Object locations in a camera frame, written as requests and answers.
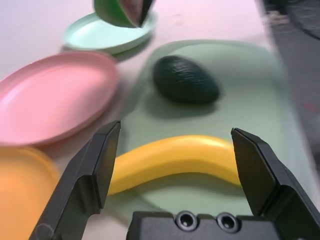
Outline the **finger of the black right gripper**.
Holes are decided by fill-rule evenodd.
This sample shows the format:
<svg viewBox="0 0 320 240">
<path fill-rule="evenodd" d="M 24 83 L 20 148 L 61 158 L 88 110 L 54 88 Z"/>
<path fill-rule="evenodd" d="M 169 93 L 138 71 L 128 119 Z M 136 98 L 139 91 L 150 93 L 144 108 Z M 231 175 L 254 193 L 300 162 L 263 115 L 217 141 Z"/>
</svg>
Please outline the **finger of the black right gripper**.
<svg viewBox="0 0 320 240">
<path fill-rule="evenodd" d="M 142 27 L 142 25 L 144 24 L 149 11 L 152 8 L 154 0 L 143 0 L 142 1 L 142 9 L 141 9 L 141 13 L 140 13 L 140 17 L 139 17 L 139 27 Z"/>
</svg>

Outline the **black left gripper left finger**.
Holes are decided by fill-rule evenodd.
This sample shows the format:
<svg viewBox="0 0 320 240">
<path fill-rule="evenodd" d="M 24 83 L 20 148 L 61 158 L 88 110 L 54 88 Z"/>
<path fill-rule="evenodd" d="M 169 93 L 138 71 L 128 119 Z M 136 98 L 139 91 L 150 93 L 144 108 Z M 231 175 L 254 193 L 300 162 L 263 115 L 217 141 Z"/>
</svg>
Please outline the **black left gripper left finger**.
<svg viewBox="0 0 320 240">
<path fill-rule="evenodd" d="M 105 206 L 114 170 L 121 122 L 97 130 L 70 160 L 31 240 L 80 240 L 88 219 Z"/>
</svg>

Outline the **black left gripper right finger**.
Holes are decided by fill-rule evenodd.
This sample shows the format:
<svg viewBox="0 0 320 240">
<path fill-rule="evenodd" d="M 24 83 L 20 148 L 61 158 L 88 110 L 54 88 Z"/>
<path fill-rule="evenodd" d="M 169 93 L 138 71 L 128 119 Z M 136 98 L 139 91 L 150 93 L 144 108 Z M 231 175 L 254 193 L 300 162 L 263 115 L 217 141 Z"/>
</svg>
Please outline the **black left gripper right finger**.
<svg viewBox="0 0 320 240">
<path fill-rule="evenodd" d="M 238 177 L 255 217 L 269 218 L 283 240 L 318 240 L 320 213 L 268 143 L 231 131 Z"/>
</svg>

